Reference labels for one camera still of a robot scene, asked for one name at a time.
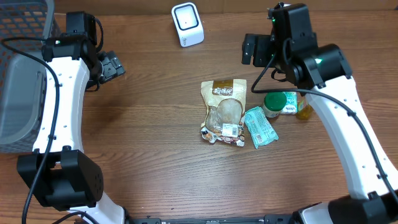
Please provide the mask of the yellow dish soap bottle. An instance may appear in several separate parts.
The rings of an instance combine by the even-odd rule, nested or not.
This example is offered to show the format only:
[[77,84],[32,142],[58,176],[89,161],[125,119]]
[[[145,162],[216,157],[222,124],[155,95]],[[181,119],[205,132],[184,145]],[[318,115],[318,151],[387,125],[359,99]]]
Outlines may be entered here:
[[302,98],[302,100],[298,103],[297,106],[298,108],[297,108],[296,117],[298,119],[310,119],[313,113],[313,108],[308,103],[308,100],[306,98]]

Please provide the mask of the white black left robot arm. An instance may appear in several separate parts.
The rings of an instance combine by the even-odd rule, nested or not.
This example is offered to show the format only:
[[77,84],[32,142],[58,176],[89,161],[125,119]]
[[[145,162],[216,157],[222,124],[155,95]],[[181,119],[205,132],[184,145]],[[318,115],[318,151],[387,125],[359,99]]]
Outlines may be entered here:
[[29,187],[23,219],[36,198],[87,223],[126,223],[127,212],[106,195],[102,170],[85,155],[81,140],[86,84],[103,68],[95,44],[85,35],[45,39],[39,63],[47,71],[42,122],[32,154],[17,160]]

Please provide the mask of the green tissue canister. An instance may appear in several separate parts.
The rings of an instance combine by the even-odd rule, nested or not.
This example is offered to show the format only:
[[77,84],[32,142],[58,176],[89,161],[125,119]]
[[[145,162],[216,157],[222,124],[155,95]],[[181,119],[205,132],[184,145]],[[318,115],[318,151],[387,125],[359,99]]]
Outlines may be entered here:
[[280,115],[286,103],[287,97],[283,92],[270,92],[264,98],[262,109],[266,117],[275,118]]

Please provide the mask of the teal tissue pack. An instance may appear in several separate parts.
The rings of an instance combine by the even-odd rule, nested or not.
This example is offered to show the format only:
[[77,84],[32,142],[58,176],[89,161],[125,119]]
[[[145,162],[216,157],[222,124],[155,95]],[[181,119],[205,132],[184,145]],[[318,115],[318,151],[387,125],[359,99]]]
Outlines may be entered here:
[[282,109],[282,114],[296,114],[298,111],[297,93],[294,91],[284,92],[286,96],[286,104]]

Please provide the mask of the teal snack packet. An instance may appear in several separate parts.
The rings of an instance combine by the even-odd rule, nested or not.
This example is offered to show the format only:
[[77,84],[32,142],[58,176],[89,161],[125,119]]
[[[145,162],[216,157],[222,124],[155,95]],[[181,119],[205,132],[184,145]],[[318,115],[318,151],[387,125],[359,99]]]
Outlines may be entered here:
[[266,146],[279,139],[261,107],[257,106],[246,111],[245,124],[251,134],[256,149],[259,146]]

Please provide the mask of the brown snack pouch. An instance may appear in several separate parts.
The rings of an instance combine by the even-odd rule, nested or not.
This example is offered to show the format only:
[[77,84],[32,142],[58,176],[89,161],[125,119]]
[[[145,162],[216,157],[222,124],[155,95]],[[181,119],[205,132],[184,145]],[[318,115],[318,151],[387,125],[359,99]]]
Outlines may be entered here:
[[222,141],[243,147],[247,82],[244,79],[211,80],[201,83],[206,117],[201,136],[210,143]]

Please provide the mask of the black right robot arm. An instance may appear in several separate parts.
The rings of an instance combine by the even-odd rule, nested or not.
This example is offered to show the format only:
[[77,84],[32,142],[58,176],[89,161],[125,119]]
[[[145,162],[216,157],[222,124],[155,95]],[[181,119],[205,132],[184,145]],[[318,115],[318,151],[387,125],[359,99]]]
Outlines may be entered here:
[[332,141],[349,194],[297,210],[291,223],[392,223],[397,220],[397,169],[381,147],[359,100],[351,67],[335,44],[315,35],[294,39],[246,34],[242,62],[272,68],[309,102]]

